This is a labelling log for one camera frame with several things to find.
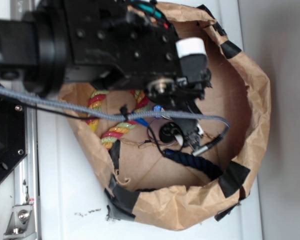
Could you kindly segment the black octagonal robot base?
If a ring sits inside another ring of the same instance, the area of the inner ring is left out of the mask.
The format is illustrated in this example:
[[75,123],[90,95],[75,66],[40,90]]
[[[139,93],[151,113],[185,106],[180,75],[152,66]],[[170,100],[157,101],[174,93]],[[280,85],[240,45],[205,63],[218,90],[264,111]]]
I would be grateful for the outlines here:
[[27,154],[26,109],[0,97],[0,184]]

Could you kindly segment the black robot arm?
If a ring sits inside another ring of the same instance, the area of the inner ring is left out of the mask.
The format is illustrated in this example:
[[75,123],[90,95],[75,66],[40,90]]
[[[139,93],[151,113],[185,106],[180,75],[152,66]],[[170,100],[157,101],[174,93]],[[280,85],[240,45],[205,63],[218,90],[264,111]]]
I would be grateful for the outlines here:
[[42,0],[21,20],[0,20],[0,79],[22,80],[41,97],[71,83],[143,90],[170,109],[211,86],[203,41],[181,39],[144,0]]

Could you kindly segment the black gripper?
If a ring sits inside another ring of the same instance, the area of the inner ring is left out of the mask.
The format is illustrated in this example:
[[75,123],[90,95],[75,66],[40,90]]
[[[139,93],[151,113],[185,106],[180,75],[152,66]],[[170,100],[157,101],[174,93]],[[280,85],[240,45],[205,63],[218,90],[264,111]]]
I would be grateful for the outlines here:
[[102,90],[143,90],[154,103],[182,108],[205,97],[204,80],[183,76],[172,23],[140,0],[66,0],[68,36],[66,83],[89,83]]

